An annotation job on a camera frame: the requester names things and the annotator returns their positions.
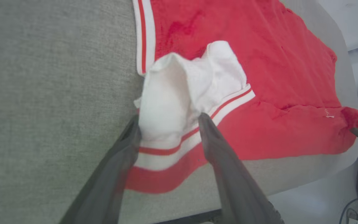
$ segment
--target white floor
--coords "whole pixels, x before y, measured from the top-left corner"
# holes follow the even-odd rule
[[[274,194],[269,198],[286,224],[338,224],[345,205],[356,194],[358,160],[332,177]],[[358,213],[358,202],[353,203]],[[344,217],[342,224],[347,223]]]

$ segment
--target red fabric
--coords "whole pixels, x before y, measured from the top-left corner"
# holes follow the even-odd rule
[[[342,107],[336,96],[335,53],[278,0],[151,0],[151,5],[156,60],[170,52],[200,57],[217,40],[228,41],[237,55],[256,97],[218,128],[240,159],[337,154],[352,146],[349,129],[358,127],[358,111]],[[134,167],[126,188],[164,193],[205,163],[198,144],[166,170]]]

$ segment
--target gray cloth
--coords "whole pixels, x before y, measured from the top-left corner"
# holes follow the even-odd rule
[[[336,88],[358,107],[341,31],[314,0],[285,0],[338,56]],[[0,223],[57,223],[135,113],[131,0],[0,0]],[[335,156],[247,161],[267,194],[351,165],[358,141]],[[140,224],[220,207],[210,165],[167,194],[125,191],[120,223]]]

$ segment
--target gray plastic object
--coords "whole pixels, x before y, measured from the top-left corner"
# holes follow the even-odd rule
[[[126,177],[139,153],[138,116],[134,116],[84,185],[61,224],[118,223]]]
[[[212,164],[218,185],[223,223],[283,224],[280,214],[267,200],[209,115],[202,113],[199,116],[199,126],[205,158]]]

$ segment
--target white thread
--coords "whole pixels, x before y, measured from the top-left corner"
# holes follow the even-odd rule
[[[335,117],[335,116],[328,116],[329,113],[328,113],[327,109],[325,109],[324,111],[327,113],[327,116],[325,116],[326,118],[332,118],[333,119]]]

